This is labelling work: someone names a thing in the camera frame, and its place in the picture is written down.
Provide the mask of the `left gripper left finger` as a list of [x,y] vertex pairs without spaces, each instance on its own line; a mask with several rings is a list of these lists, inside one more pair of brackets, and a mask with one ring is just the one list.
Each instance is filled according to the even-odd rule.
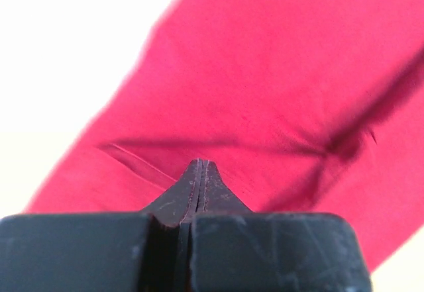
[[189,291],[202,162],[145,209],[1,219],[2,291]]

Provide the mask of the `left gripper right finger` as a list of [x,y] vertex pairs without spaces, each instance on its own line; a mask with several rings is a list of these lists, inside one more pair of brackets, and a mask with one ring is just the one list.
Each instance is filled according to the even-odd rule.
[[215,213],[191,223],[193,291],[371,291],[356,234],[329,213]]

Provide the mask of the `dark red t shirt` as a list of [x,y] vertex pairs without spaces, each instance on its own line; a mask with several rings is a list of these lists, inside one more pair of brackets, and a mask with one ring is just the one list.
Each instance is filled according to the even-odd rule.
[[423,0],[179,0],[27,211],[139,210],[196,158],[376,268],[423,224]]

